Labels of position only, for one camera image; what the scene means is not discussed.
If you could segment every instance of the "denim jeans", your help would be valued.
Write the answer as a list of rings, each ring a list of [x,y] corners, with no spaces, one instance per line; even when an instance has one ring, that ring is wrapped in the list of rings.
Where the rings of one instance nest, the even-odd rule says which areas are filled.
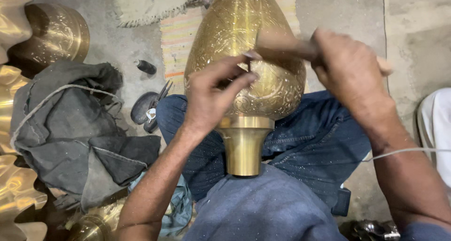
[[[182,125],[186,96],[171,95],[156,108],[156,120],[169,144]],[[265,139],[262,157],[293,176],[332,208],[341,184],[371,149],[368,137],[328,91],[304,94],[296,111],[277,120]],[[182,172],[194,200],[200,200],[226,173],[225,148],[212,131],[191,152]]]

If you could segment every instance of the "black plastic bottle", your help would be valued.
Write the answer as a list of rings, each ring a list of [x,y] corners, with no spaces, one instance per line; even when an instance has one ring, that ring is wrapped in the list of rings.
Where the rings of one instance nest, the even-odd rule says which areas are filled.
[[[146,74],[156,73],[156,67],[145,60],[135,59],[133,61],[133,65],[135,65],[139,70],[145,72]]]

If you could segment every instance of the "gray floor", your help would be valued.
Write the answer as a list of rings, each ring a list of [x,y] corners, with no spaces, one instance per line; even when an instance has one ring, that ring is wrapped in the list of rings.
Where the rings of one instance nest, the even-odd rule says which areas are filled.
[[[451,81],[450,0],[296,0],[301,31],[311,34],[316,26],[347,33],[386,56],[396,68],[388,79],[389,89],[409,131],[419,101]],[[125,101],[121,126],[130,135],[146,134],[135,126],[129,112],[136,99],[164,84],[159,25],[118,28],[113,0],[34,0],[57,2],[75,8],[86,19],[91,34],[86,63],[110,62],[124,75],[120,96]],[[158,72],[147,76],[132,65],[134,59],[153,63]],[[311,91],[323,89],[311,69]],[[345,186],[352,191],[349,215],[353,219],[389,220],[385,198],[377,185],[372,163],[361,164]]]

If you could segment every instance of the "hand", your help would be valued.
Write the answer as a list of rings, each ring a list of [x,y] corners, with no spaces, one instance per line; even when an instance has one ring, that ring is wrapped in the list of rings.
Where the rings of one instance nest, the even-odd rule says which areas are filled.
[[[322,53],[322,63],[312,62],[313,70],[324,87],[355,118],[365,119],[387,108],[394,109],[394,102],[382,82],[376,54],[369,46],[348,35],[319,28],[313,39]]]
[[[236,95],[257,79],[256,74],[238,66],[247,59],[244,55],[226,57],[189,76],[185,128],[202,139],[215,128]],[[217,88],[219,82],[227,79],[233,81],[224,90]]]

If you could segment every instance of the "string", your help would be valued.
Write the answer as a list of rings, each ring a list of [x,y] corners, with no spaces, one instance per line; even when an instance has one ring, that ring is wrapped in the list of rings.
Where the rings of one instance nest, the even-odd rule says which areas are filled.
[[[399,149],[399,150],[395,150],[389,153],[385,153],[382,155],[378,155],[376,157],[373,157],[369,160],[362,160],[361,162],[370,162],[382,157],[387,157],[390,156],[392,154],[396,154],[396,153],[401,153],[401,152],[408,152],[408,151],[423,151],[423,152],[451,152],[451,149],[438,149],[438,148],[405,148],[405,149]]]
[[[55,94],[57,94],[58,92],[65,90],[66,88],[82,88],[82,89],[86,89],[88,91],[92,91],[92,92],[97,92],[97,93],[103,93],[103,94],[107,94],[111,97],[117,98],[119,99],[115,94],[111,94],[109,92],[105,92],[103,90],[98,90],[98,89],[93,89],[93,88],[89,88],[89,87],[85,87],[85,86],[81,86],[81,85],[76,85],[76,84],[67,84],[64,85],[62,87],[59,87],[57,90],[55,90],[54,92],[50,93],[46,98],[44,98],[32,111],[30,111],[30,113],[28,113],[28,115],[25,116],[25,118],[19,123],[19,126],[17,127],[17,129],[14,131],[14,134],[11,138],[10,144],[11,147],[13,148],[13,150],[15,152],[19,152],[16,147],[15,147],[15,142],[17,140],[17,137],[19,135],[19,131],[20,129],[23,127],[23,125],[48,101],[50,100],[50,98],[52,98],[52,96],[54,96]]]

